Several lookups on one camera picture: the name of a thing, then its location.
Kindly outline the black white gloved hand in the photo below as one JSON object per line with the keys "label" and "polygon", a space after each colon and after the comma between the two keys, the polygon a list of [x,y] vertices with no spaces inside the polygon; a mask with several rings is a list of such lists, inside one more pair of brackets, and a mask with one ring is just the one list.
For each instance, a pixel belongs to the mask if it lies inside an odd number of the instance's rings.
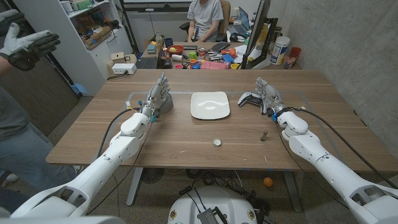
{"label": "black white gloved hand", "polygon": [[24,13],[19,12],[16,9],[11,9],[0,13],[0,18],[1,37],[7,34],[9,27],[13,22],[20,25],[26,21]]}
{"label": "black white gloved hand", "polygon": [[13,67],[22,71],[29,71],[35,67],[40,57],[53,52],[60,44],[59,35],[44,30],[24,37],[18,37],[20,27],[11,23],[1,49],[1,57]]}

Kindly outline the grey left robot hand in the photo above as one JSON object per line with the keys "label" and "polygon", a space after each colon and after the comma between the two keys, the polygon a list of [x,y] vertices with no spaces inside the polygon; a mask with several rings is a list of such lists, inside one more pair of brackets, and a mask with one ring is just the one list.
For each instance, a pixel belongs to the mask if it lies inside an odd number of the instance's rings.
{"label": "grey left robot hand", "polygon": [[161,114],[168,113],[173,108],[172,95],[168,79],[164,73],[157,79],[156,84],[148,92],[141,108],[141,113],[151,118],[158,118]]}

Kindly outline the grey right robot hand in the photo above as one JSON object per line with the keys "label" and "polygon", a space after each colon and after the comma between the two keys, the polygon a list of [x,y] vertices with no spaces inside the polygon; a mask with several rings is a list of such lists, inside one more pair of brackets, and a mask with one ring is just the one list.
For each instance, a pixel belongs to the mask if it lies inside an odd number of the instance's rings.
{"label": "grey right robot hand", "polygon": [[277,118],[286,110],[286,106],[280,97],[279,92],[263,78],[258,77],[256,80],[256,93],[261,98],[262,114],[268,117],[274,116]]}

